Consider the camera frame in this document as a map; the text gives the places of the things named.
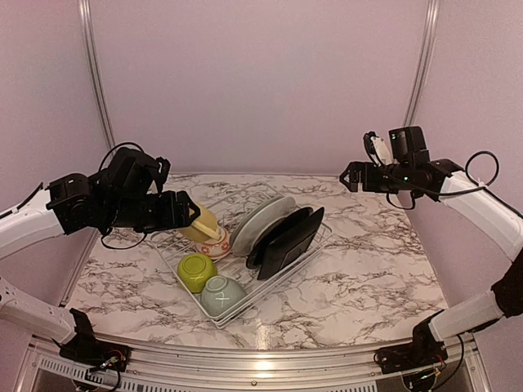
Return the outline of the yellow ceramic mug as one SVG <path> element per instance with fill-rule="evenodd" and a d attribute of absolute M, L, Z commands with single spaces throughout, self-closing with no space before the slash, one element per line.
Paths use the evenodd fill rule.
<path fill-rule="evenodd" d="M 217 217 L 206 207 L 200 204 L 197 204 L 197 207 L 200 211 L 199 217 L 188 227 L 177 229 L 177 232 L 194 243 L 220 242 L 224 238 L 224 233 Z"/>

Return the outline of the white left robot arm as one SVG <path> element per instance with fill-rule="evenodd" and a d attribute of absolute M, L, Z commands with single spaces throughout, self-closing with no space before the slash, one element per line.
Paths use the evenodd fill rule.
<path fill-rule="evenodd" d="M 98 172 L 40 184 L 22 203 L 2 212 L 1 256 L 86 228 L 107 237 L 115 228 L 147 236 L 190 226 L 200 208 L 187 192 L 164 190 L 170 167 L 166 158 L 123 142 L 107 153 Z"/>

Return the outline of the pale grey-green bowl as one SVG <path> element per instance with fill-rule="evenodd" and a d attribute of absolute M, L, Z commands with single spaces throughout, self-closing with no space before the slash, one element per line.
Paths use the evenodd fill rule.
<path fill-rule="evenodd" d="M 203 288 L 200 303 L 211 317 L 217 317 L 242 301 L 245 289 L 232 278 L 223 275 L 211 277 Z"/>

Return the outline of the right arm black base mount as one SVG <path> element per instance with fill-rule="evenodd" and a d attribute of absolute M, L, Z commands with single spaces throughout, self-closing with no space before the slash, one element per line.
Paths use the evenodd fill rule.
<path fill-rule="evenodd" d="M 373 361 L 383 374 L 413 370 L 443 363 L 448 359 L 445 343 L 437 341 L 429 328 L 431 320 L 440 313 L 442 310 L 415 326 L 411 342 L 382 347 L 375 351 Z"/>

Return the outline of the red patterned white bowl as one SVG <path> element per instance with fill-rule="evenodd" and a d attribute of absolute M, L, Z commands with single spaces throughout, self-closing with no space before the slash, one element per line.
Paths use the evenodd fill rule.
<path fill-rule="evenodd" d="M 196 243 L 195 250 L 198 253 L 208 256 L 213 261 L 218 261 L 230 254 L 230 235 L 220 228 L 221 237 L 218 240 L 209 239 L 204 243 Z"/>

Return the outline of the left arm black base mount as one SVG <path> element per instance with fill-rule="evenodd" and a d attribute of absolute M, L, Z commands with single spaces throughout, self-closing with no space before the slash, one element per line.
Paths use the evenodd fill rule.
<path fill-rule="evenodd" d="M 59 344 L 60 356 L 91 365 L 96 370 L 113 368 L 124 372 L 131 349 L 127 345 L 97 339 L 85 313 L 75 309 L 70 309 L 69 313 L 74 318 L 74 336 L 69 342 Z"/>

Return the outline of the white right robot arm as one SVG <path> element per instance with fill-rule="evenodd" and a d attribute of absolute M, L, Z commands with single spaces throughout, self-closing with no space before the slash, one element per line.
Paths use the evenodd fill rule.
<path fill-rule="evenodd" d="M 389 142 L 375 132 L 363 136 L 368 161 L 353 161 L 340 174 L 351 192 L 391 196 L 407 191 L 413 201 L 427 196 L 457 212 L 493 241 L 510 260 L 502 278 L 487 292 L 429 318 L 414 329 L 405 359 L 423 365 L 436 353 L 436 342 L 522 314 L 522 214 L 475 180 L 467 167 L 433 159 L 419 126 L 392 129 Z"/>

